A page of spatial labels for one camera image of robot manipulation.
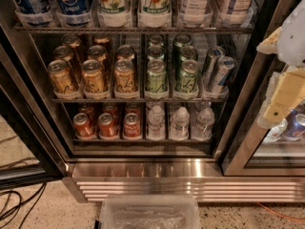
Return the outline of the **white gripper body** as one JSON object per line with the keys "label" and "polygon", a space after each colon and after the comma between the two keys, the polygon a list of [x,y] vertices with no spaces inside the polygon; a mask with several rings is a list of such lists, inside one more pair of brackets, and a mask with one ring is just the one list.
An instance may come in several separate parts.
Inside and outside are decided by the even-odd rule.
{"label": "white gripper body", "polygon": [[273,128],[305,99],[305,69],[289,66],[285,72],[273,72],[269,80],[266,99],[260,108],[257,124]]}

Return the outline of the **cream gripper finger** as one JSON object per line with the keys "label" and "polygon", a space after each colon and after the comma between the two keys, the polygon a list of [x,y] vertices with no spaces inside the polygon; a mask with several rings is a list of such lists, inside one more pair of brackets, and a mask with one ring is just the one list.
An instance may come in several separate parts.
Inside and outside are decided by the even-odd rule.
{"label": "cream gripper finger", "polygon": [[277,53],[277,40],[280,32],[281,27],[278,27],[269,35],[268,38],[259,43],[259,45],[256,47],[256,50],[264,54]]}

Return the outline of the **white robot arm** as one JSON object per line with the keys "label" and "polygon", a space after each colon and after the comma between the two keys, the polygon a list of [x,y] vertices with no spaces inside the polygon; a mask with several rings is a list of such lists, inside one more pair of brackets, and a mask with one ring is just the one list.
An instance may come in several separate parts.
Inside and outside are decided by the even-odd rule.
{"label": "white robot arm", "polygon": [[305,0],[301,0],[256,50],[264,54],[275,53],[288,67],[283,73],[274,73],[271,77],[258,114],[257,124],[271,129],[305,99]]}

